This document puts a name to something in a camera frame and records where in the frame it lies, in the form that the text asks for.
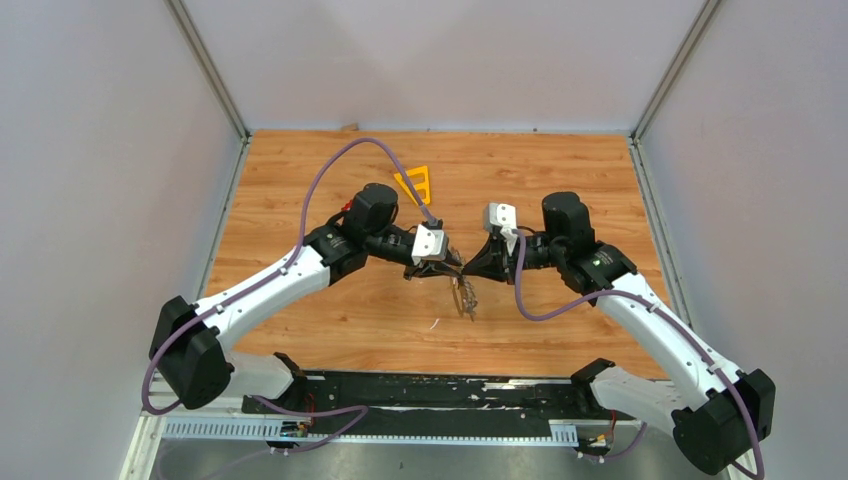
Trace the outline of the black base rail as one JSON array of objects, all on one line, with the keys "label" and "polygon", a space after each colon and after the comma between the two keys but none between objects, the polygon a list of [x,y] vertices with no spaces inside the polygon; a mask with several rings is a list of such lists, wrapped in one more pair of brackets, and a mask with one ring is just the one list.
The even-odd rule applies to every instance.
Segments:
[{"label": "black base rail", "polygon": [[529,438],[550,436],[554,421],[607,430],[630,419],[565,378],[311,370],[273,403],[318,414],[314,434],[349,424],[351,435]]}]

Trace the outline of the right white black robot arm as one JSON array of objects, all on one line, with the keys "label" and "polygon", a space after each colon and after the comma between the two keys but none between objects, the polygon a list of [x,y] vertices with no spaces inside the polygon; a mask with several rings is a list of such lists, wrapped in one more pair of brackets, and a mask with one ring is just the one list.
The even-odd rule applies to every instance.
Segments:
[{"label": "right white black robot arm", "polygon": [[670,436],[698,470],[715,475],[739,468],[765,477],[761,442],[771,431],[776,387],[761,370],[745,371],[701,339],[650,286],[617,247],[599,240],[588,207],[573,192],[547,195],[543,227],[518,224],[517,210],[491,203],[483,211],[488,239],[464,266],[476,276],[523,286],[528,270],[555,269],[576,294],[624,328],[667,375],[648,380],[597,359],[572,376],[571,403],[584,417],[621,412]]}]

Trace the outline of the yellow triangular plastic piece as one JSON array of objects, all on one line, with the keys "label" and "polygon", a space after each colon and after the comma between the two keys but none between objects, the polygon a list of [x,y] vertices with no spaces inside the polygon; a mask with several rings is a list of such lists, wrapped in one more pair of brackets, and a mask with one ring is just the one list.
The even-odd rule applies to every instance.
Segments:
[{"label": "yellow triangular plastic piece", "polygon": [[417,199],[429,206],[431,204],[431,183],[429,167],[426,165],[406,170],[403,174],[395,173],[394,179],[405,194],[416,204]]}]

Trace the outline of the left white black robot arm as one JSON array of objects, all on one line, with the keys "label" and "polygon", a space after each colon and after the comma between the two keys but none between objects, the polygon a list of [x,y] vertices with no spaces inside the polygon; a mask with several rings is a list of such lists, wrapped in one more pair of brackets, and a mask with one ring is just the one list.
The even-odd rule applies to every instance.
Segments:
[{"label": "left white black robot arm", "polygon": [[150,380],[159,372],[176,403],[199,409],[226,391],[248,394],[245,379],[283,413],[298,411],[306,386],[278,358],[261,358],[256,376],[230,352],[256,326],[295,301],[322,291],[376,257],[403,266],[405,278],[457,277],[462,266],[440,220],[413,229],[395,225],[398,194],[371,183],[280,260],[216,295],[189,302],[177,295],[160,309],[151,340]]}]

